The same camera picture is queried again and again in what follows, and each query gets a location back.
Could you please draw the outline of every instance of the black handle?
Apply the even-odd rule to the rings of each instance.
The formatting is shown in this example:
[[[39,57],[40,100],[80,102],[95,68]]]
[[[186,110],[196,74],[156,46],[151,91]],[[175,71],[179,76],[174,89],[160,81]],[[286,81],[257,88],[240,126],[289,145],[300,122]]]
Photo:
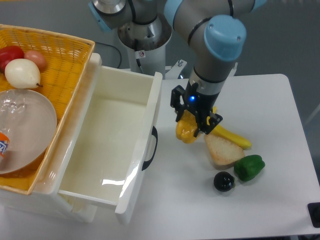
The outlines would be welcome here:
[[[155,157],[155,154],[156,154],[156,150],[157,150],[157,146],[158,146],[158,131],[155,126],[153,126],[153,128],[152,128],[151,135],[155,137],[154,151],[153,151],[152,157],[148,161],[143,162],[142,171],[146,170],[149,167],[149,165],[152,163],[152,161]]]

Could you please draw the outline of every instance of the white cabinet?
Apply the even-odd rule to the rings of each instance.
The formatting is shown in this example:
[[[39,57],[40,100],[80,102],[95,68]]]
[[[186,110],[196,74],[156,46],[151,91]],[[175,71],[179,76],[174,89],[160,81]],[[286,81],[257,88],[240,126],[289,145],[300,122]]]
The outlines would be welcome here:
[[[130,221],[142,167],[156,150],[162,75],[101,65],[92,54],[85,86],[32,194],[1,190],[0,204],[83,222],[92,221],[100,206],[114,209],[121,223]]]

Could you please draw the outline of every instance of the wicker basket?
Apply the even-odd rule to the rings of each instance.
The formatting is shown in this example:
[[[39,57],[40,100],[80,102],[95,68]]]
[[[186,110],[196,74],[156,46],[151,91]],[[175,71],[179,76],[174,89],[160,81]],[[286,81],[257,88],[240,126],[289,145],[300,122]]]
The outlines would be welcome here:
[[[46,151],[28,166],[0,175],[0,189],[28,195],[45,169],[79,88],[95,42],[51,31],[0,24],[0,48],[16,45],[24,52],[41,52],[47,68],[41,73],[43,87],[33,89],[47,97],[57,115],[55,135]],[[0,92],[13,89],[0,74]]]

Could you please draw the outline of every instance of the gray floor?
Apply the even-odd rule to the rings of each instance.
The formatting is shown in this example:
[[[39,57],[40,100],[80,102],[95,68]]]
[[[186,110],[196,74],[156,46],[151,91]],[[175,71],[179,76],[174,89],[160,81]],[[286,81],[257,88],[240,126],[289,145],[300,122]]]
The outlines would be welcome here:
[[[0,2],[0,23],[60,32],[114,45],[122,54],[120,68],[128,68],[126,51],[115,32],[100,31],[89,12],[88,2]],[[160,11],[164,3],[164,0],[159,1]],[[289,78],[320,179],[320,113],[308,124],[306,122],[320,104],[320,0],[268,0],[263,8],[240,17],[240,20],[246,26],[247,40],[236,74],[285,74]],[[118,65],[120,56],[113,48],[97,45],[95,51],[102,56],[104,65]],[[188,77],[195,55],[174,32],[166,49],[166,65],[173,65],[179,59],[188,62],[184,71],[184,76]]]

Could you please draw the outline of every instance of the banana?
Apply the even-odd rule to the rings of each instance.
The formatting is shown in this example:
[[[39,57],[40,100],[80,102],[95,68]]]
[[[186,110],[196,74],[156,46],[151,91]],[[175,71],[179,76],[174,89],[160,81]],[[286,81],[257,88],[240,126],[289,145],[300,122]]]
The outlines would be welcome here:
[[[215,114],[217,111],[217,107],[213,107],[212,109],[213,113]],[[227,129],[225,129],[223,126],[221,126],[220,124],[218,124],[211,132],[210,134],[219,136],[221,138],[227,139],[231,142],[233,142],[234,144],[237,144],[239,147],[241,147],[242,149],[249,149],[251,148],[252,144],[251,142],[246,139],[243,136],[240,136],[238,134],[235,134]]]

